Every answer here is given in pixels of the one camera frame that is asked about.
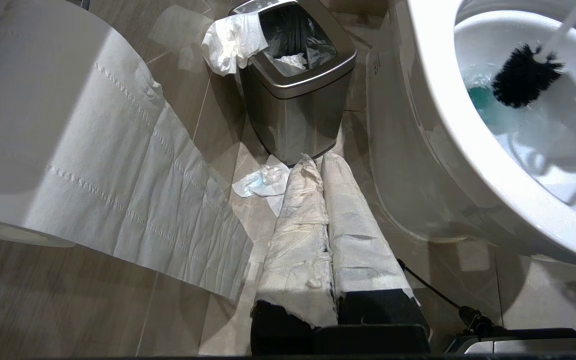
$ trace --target crumpled paper towel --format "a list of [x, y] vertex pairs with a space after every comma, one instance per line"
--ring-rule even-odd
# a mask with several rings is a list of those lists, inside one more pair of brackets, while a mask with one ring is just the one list
[[330, 218], [335, 298], [349, 292], [390, 289], [402, 289], [414, 298], [346, 160], [325, 153], [321, 173]]
[[299, 54], [286, 55], [278, 58], [273, 58], [270, 54], [268, 54], [267, 50], [263, 51], [263, 54], [265, 54], [265, 57], [270, 60], [274, 67], [283, 76], [295, 76], [297, 74], [303, 73], [304, 71], [308, 71], [308, 68], [304, 66], [305, 64], [308, 64], [308, 61], [302, 52]]
[[232, 189], [241, 198], [259, 196], [265, 198], [268, 206], [278, 217], [284, 202], [286, 184], [290, 169], [279, 159], [270, 155], [261, 169], [247, 174], [232, 185]]
[[304, 155], [286, 187], [268, 243], [257, 301], [281, 306], [311, 327], [337, 325], [322, 177]]
[[284, 63], [284, 64], [288, 64], [290, 66], [294, 66], [295, 68], [299, 68], [301, 70], [306, 70], [306, 64], [308, 64], [308, 61], [306, 60], [306, 58], [304, 57], [304, 53], [300, 52], [299, 54], [295, 54], [295, 55], [286, 55], [286, 56], [282, 56], [279, 57], [280, 62]]
[[268, 47], [257, 12], [234, 14], [210, 25], [201, 52], [215, 73], [225, 76], [246, 68], [254, 54]]

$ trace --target unrolled toilet paper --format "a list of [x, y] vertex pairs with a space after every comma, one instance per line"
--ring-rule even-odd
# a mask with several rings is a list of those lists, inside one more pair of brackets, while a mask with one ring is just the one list
[[66, 1], [0, 21], [0, 224], [230, 298], [252, 248], [141, 57]]

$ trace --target toilet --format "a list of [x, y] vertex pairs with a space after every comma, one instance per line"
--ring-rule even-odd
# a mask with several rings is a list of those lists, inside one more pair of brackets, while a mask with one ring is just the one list
[[576, 112], [565, 111], [576, 109], [576, 30], [557, 50], [566, 74], [510, 130], [483, 120], [465, 84], [520, 43], [546, 41], [574, 3], [389, 0], [366, 62], [366, 115], [393, 224], [422, 241], [483, 239], [576, 265]]

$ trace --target stainless steel trash can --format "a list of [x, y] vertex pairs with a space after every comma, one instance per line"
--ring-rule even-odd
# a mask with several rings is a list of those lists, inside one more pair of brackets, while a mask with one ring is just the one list
[[[332, 148], [357, 50], [319, 0], [250, 0], [230, 14], [258, 11], [269, 47], [241, 69], [246, 110], [266, 149], [288, 166]], [[280, 57], [302, 53], [291, 73]]]

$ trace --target blue water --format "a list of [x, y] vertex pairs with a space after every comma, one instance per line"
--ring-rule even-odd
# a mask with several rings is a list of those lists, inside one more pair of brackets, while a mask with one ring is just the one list
[[503, 134], [518, 132], [526, 122], [545, 120], [544, 109], [539, 101], [515, 109], [496, 100], [492, 91], [492, 80], [500, 68], [495, 64], [476, 64], [461, 71], [470, 101], [498, 141]]

